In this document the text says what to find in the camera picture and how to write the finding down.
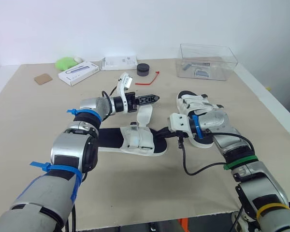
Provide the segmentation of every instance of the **green sponge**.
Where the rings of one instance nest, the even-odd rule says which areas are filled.
[[[74,59],[72,57],[64,57],[56,61],[55,67],[61,71],[65,71],[81,62],[82,61],[80,58]]]

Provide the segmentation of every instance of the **tabletop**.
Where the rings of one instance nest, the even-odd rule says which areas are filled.
[[[256,155],[285,190],[290,201],[290,134],[248,86],[233,73],[227,81],[187,79],[176,76],[173,59],[146,60],[147,77],[136,70],[129,91],[156,94],[149,127],[167,126],[167,117],[177,113],[176,96],[182,90],[207,94],[222,104],[231,124],[249,138]],[[150,86],[136,82],[150,82]],[[53,80],[37,85],[43,73]],[[48,162],[55,138],[73,120],[66,110],[78,108],[81,100],[110,92],[123,71],[100,71],[71,87],[58,78],[54,64],[21,65],[0,94],[0,215],[36,176],[40,169],[32,161]],[[115,128],[136,121],[136,112],[117,113],[101,128]],[[238,210],[240,203],[230,171],[212,167],[197,176],[187,176],[176,138],[167,139],[168,150],[159,157],[132,154],[98,154],[97,167],[88,174],[76,199],[77,229],[93,229]],[[187,166],[195,171],[224,161],[218,149],[193,147],[185,140]]]

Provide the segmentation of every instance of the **black round container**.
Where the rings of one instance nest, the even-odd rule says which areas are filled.
[[[149,65],[145,63],[138,64],[136,70],[139,76],[147,76],[149,73]]]

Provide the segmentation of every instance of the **black cable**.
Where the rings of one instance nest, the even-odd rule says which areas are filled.
[[[76,211],[75,211],[75,204],[72,208],[72,232],[76,232]]]
[[[234,221],[234,223],[233,223],[231,229],[229,230],[229,232],[232,232],[233,229],[235,228],[235,225],[236,225],[236,223],[238,222],[238,219],[240,219],[240,217],[241,217],[241,215],[242,215],[243,209],[244,209],[244,207],[242,206],[242,207],[240,208],[240,211],[238,211],[238,215],[237,215],[237,217],[236,217],[236,219],[235,219],[235,221]]]
[[[112,94],[114,93],[114,91],[117,89],[117,86],[115,86],[114,88],[113,88],[113,90],[111,91],[111,93],[110,93],[110,97],[112,96]]]
[[[229,135],[229,136],[234,136],[234,137],[238,137],[241,139],[244,139],[250,146],[250,149],[255,152],[255,148],[252,145],[252,142],[247,139],[246,137],[239,135],[239,134],[233,134],[233,133],[223,133],[223,132],[209,132],[209,133],[205,133],[206,135]]]
[[[185,170],[185,173],[187,175],[196,175],[196,174],[199,174],[200,172],[204,171],[205,169],[208,169],[210,167],[213,167],[213,166],[216,166],[216,165],[224,165],[226,163],[223,163],[223,162],[218,162],[218,163],[212,163],[212,164],[209,164],[203,168],[201,168],[200,170],[197,170],[196,172],[194,173],[190,173],[188,172],[187,170],[187,167],[186,167],[186,150],[185,150],[185,146],[184,146],[184,143],[180,143],[180,147],[182,148],[183,150],[183,166],[184,166],[184,170]]]
[[[103,121],[104,121],[104,120],[106,120],[106,119],[111,115],[111,113],[112,113],[112,108],[113,108],[113,107],[112,107],[111,99],[110,99],[110,97],[108,96],[108,94],[107,94],[105,91],[102,91],[102,96],[103,96],[103,97],[106,96],[106,98],[107,98],[107,100],[108,100],[108,103],[110,104],[110,110],[109,110],[107,116],[105,116],[105,118],[103,119]]]
[[[70,230],[69,230],[69,219],[66,222],[65,230],[66,230],[66,232],[70,232]]]
[[[172,138],[176,137],[177,133],[176,132],[170,132],[168,127],[164,127],[157,131],[155,137],[156,138]]]
[[[86,180],[87,178],[87,173],[85,173],[84,178],[82,179],[82,183]]]

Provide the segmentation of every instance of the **blue cable tie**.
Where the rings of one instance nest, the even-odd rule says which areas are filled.
[[[202,131],[199,126],[199,117],[197,115],[193,115],[192,119],[194,120],[195,128],[197,129],[197,134],[199,139],[203,139]]]
[[[100,115],[97,112],[93,111],[93,110],[89,110],[89,109],[83,109],[83,110],[71,109],[71,110],[67,110],[67,113],[71,113],[71,114],[73,114],[75,116],[78,115],[79,113],[90,113],[90,114],[93,114],[94,116],[96,116],[100,120],[100,122],[102,122],[102,119],[101,119]]]
[[[38,163],[38,162],[31,162],[30,164],[31,166],[34,166],[34,167],[38,167],[38,168],[42,168],[43,171],[45,172],[49,172],[50,170],[63,170],[63,171],[68,171],[68,172],[72,172],[72,173],[75,173],[76,176],[78,177],[79,179],[79,183],[82,182],[82,174],[81,172],[77,169],[77,168],[74,168],[74,167],[71,167],[71,166],[67,166],[67,165],[52,165],[50,163]]]

